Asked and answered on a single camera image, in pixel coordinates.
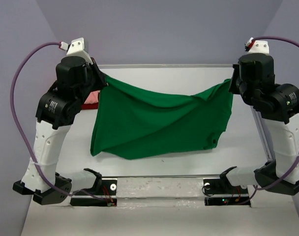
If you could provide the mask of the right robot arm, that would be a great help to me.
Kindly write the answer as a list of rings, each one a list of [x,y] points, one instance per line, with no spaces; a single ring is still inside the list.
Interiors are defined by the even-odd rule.
[[[299,89],[276,84],[274,60],[246,54],[233,66],[229,91],[261,114],[271,136],[275,159],[263,166],[231,167],[220,175],[219,189],[256,185],[259,190],[293,196],[299,192]]]

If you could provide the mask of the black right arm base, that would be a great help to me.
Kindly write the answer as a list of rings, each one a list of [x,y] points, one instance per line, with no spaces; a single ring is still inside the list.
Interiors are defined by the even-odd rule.
[[[249,192],[240,186],[222,186],[219,178],[205,179],[202,186],[205,206],[250,206]]]

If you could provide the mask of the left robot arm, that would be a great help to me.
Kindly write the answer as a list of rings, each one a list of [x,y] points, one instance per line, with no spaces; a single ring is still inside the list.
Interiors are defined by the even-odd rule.
[[[30,162],[23,178],[13,184],[21,195],[31,195],[40,205],[62,203],[77,192],[92,196],[100,191],[102,175],[85,168],[63,176],[57,164],[62,144],[75,116],[89,94],[106,87],[105,74],[94,59],[64,57],[56,66],[57,79],[41,96],[36,111],[36,134],[28,146]]]

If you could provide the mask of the green t shirt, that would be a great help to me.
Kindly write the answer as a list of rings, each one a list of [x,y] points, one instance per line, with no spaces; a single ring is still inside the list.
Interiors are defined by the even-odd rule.
[[[134,160],[216,148],[232,114],[230,80],[194,95],[145,90],[107,77],[90,153]]]

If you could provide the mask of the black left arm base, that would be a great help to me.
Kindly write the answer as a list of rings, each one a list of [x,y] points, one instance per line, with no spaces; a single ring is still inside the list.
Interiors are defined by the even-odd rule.
[[[87,190],[94,197],[83,192],[76,193],[70,200],[73,207],[116,207],[117,178],[105,177],[98,190]]]

